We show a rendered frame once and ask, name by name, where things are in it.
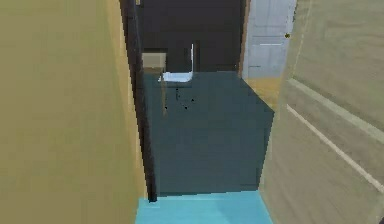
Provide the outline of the white office chair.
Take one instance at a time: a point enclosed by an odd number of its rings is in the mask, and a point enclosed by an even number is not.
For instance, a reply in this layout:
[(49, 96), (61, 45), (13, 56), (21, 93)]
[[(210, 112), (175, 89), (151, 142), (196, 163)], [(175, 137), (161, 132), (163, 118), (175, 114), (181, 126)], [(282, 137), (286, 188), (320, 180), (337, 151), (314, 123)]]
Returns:
[(179, 83), (189, 83), (193, 79), (194, 70), (195, 70), (195, 62), (194, 62), (194, 53), (195, 53), (195, 47), (194, 44), (191, 44), (190, 49), (190, 61), (191, 61), (191, 70), (189, 72), (163, 72), (158, 81), (161, 83), (162, 87), (162, 103), (163, 103), (163, 114), (167, 113), (168, 106), (167, 106), (167, 97), (165, 93), (166, 84), (175, 84), (178, 85)]

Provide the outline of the beige small table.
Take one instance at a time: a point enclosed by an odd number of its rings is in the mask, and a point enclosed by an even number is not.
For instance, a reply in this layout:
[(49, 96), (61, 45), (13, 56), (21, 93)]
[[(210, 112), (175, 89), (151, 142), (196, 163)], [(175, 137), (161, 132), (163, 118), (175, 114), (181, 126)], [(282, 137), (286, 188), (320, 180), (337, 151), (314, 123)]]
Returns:
[(166, 105), (166, 83), (164, 72), (166, 70), (166, 56), (164, 52), (147, 52), (142, 54), (144, 71), (146, 73), (157, 75), (160, 79), (162, 115), (167, 114)]

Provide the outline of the pale grey panelled door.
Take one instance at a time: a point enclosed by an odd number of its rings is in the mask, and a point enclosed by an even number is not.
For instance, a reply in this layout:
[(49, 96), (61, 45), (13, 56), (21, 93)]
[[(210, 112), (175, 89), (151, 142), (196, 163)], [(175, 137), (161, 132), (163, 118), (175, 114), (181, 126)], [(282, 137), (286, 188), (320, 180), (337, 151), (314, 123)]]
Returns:
[(293, 29), (296, 0), (251, 0), (242, 76), (278, 77), (285, 63)]

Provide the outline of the olive panelled room door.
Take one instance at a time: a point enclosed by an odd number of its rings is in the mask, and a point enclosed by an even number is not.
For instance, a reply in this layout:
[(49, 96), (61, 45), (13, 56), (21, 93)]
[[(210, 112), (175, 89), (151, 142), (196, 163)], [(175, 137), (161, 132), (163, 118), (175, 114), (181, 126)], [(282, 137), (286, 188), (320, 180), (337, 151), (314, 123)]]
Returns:
[(260, 182), (274, 224), (384, 224), (384, 0), (295, 0)]

